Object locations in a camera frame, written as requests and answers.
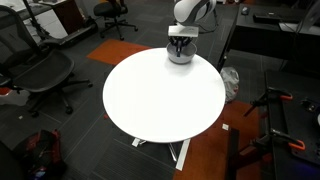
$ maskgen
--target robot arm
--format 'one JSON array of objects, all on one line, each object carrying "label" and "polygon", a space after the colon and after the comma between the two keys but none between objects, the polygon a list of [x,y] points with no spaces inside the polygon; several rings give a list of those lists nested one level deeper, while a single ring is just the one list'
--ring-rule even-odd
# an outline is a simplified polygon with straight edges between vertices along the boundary
[{"label": "robot arm", "polygon": [[194,25],[196,21],[211,13],[216,0],[175,0],[174,17],[183,26]]},{"label": "robot arm", "polygon": [[169,41],[176,47],[177,57],[180,57],[182,47],[187,46],[192,37],[199,34],[195,22],[211,13],[216,6],[216,0],[175,0],[174,17],[178,25],[170,26]]}]

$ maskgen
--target chair wheel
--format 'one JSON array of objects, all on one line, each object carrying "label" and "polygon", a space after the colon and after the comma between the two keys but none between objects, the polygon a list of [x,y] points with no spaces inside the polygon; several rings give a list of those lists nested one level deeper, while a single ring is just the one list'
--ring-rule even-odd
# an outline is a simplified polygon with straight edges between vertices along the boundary
[{"label": "chair wheel", "polygon": [[66,113],[67,113],[67,114],[71,114],[72,112],[73,112],[72,107],[67,107]]},{"label": "chair wheel", "polygon": [[30,112],[32,117],[38,117],[39,116],[39,112],[38,111],[31,111]]}]

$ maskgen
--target mesh chair back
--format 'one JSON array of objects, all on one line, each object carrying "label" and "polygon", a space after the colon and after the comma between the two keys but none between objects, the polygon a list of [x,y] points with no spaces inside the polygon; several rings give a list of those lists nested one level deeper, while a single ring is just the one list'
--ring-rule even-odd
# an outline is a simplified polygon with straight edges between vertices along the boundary
[{"label": "mesh chair back", "polygon": [[19,14],[0,5],[0,75],[14,77],[28,69],[27,61],[40,49]]}]

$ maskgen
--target red backpack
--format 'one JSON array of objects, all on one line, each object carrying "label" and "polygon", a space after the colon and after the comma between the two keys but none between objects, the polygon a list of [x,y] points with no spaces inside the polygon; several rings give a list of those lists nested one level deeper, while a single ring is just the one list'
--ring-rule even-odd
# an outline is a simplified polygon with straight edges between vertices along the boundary
[{"label": "red backpack", "polygon": [[61,177],[66,170],[60,153],[60,133],[41,130],[34,133],[13,150],[30,180]]}]

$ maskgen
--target white round table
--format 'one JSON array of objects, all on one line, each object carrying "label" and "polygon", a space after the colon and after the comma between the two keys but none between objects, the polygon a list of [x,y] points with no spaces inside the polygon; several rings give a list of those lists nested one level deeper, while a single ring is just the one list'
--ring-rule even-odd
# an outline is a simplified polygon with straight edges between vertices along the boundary
[{"label": "white round table", "polygon": [[195,55],[174,64],[165,48],[141,51],[108,76],[103,103],[110,119],[129,135],[156,143],[192,138],[209,128],[225,103],[220,74]]}]

